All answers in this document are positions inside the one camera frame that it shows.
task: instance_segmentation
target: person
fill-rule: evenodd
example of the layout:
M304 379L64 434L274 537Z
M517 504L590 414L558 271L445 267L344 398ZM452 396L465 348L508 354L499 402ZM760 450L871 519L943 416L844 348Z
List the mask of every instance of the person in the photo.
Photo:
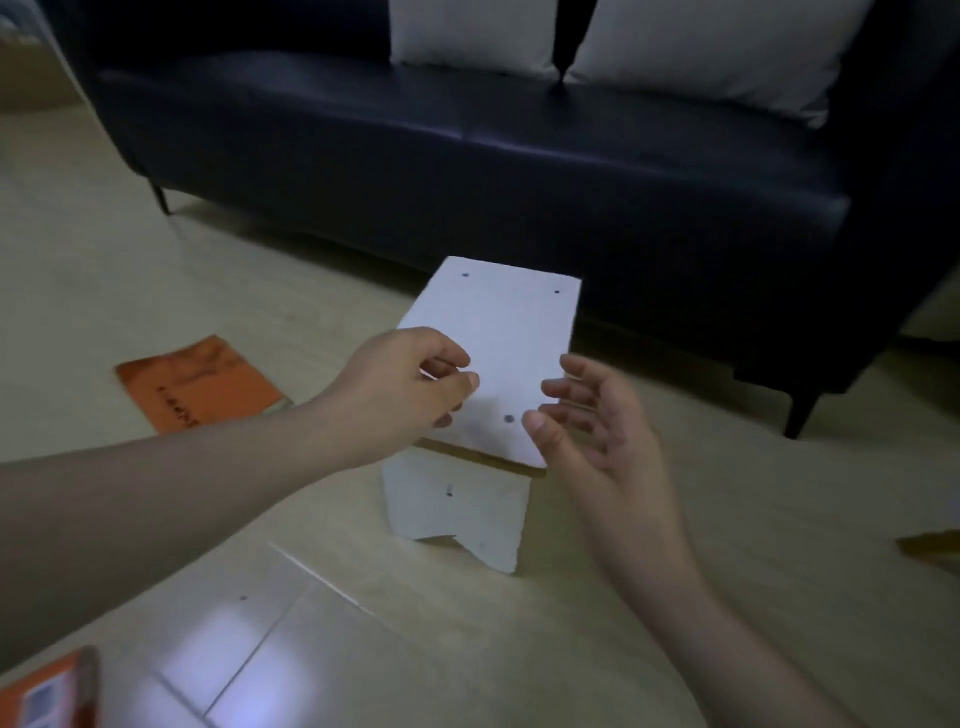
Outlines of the person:
M181 434L0 466L0 662L52 642L334 472L411 445L476 390L430 328L374 337L315 399ZM711 726L854 726L727 607L684 530L660 443L626 377L565 354L559 403L523 415L587 542ZM566 427L584 431L575 444Z

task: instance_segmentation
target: white board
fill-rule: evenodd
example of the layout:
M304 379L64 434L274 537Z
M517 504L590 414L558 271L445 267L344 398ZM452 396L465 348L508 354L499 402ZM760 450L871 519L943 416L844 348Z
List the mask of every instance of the white board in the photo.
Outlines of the white board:
M529 477L409 448L384 461L383 486L397 536L452 536L487 566L516 570Z
M580 281L526 268L449 257L400 322L428 326L467 350L480 388L433 440L543 468L520 417L547 398L546 378L563 376Z

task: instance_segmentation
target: hand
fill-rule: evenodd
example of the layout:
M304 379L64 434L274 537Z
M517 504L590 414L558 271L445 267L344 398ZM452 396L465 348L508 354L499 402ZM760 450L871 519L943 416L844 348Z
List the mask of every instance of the hand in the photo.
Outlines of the hand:
M570 493L601 567L621 593L699 581L660 440L633 386L582 356L560 363L569 378L546 379L542 390L565 401L526 412L523 426ZM588 437L578 446L562 425Z
M431 426L449 425L449 413L480 384L474 372L458 371L469 363L467 352L433 328L387 331L363 344L308 404L327 425L338 470L382 460Z

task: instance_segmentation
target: barcode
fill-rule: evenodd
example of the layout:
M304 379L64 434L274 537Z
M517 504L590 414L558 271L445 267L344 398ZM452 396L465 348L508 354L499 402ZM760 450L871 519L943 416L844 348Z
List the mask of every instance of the barcode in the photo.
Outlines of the barcode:
M23 696L23 722L28 726L50 715L56 706L57 686L51 681L34 688Z

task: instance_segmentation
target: fingernail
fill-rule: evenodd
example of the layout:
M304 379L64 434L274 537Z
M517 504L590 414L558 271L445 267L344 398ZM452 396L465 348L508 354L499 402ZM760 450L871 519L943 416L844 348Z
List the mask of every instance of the fingernail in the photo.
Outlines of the fingernail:
M531 435L535 434L546 423L546 415L531 409L523 413L523 426Z

